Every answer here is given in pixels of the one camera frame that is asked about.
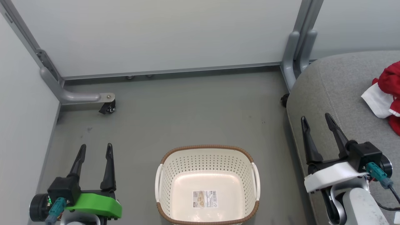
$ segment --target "brown basket rim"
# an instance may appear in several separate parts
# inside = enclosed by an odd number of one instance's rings
[[[164,164],[165,160],[170,156],[172,153],[177,152],[177,151],[183,151],[183,150],[189,150],[189,149],[230,149],[230,150],[236,150],[244,155],[249,159],[250,163],[253,163],[253,158],[250,156],[248,152],[246,152],[244,149],[236,147],[236,146],[230,146],[230,145],[190,145],[190,146],[184,146],[184,147],[178,147],[174,148],[171,151],[167,152],[167,154],[164,155],[164,157],[161,160],[161,164]],[[257,200],[256,203],[254,204],[254,208],[251,211],[249,215],[242,219],[235,219],[235,220],[228,220],[228,221],[220,221],[220,222],[190,222],[190,221],[181,221],[181,220],[175,220],[172,219],[171,217],[167,216],[165,212],[162,210],[161,204],[157,202],[157,209],[160,215],[166,219],[168,222],[173,223],[173,224],[182,224],[182,225],[229,225],[229,224],[236,224],[236,223],[244,223],[251,219],[257,212],[258,210],[258,205],[260,204],[260,201]]]

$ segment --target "white wall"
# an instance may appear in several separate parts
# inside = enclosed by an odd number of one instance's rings
[[[301,0],[12,0],[61,76],[280,62]]]
[[[324,0],[311,59],[368,50],[400,50],[399,0]]]
[[[39,67],[0,16],[1,224],[27,224],[58,109]]]

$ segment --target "gray ottoman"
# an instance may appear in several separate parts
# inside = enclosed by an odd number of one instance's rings
[[[289,96],[287,112],[304,176],[307,165],[300,118],[307,118],[313,140],[324,159],[336,159],[339,151],[324,117],[325,113],[330,113],[349,140],[370,141],[390,159],[394,188],[400,193],[400,137],[388,121],[377,118],[360,97],[371,86],[373,78],[397,61],[400,61],[400,51],[342,54],[313,62],[299,76]],[[370,190],[382,205],[400,207],[393,194],[378,182],[372,182]],[[327,225],[322,195],[317,192],[310,195],[310,200],[317,224]],[[394,212],[382,212],[393,224]]]

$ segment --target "gray floor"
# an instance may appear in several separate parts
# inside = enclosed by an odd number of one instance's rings
[[[114,92],[117,109],[61,112],[45,164],[40,190],[66,176],[81,144],[87,145],[82,189],[99,189],[107,143],[114,146],[117,198],[123,206],[118,224],[168,224],[159,216],[154,178],[169,150],[200,144],[235,145],[254,158],[261,176],[260,207],[247,224],[305,225],[301,179],[291,155],[287,92],[279,71],[265,69],[220,76],[198,76],[69,86],[81,92]]]

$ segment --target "white plastic basket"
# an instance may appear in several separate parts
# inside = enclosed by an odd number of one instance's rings
[[[163,157],[154,190],[158,211],[173,224],[241,224],[258,209],[260,176],[241,148],[186,146]]]

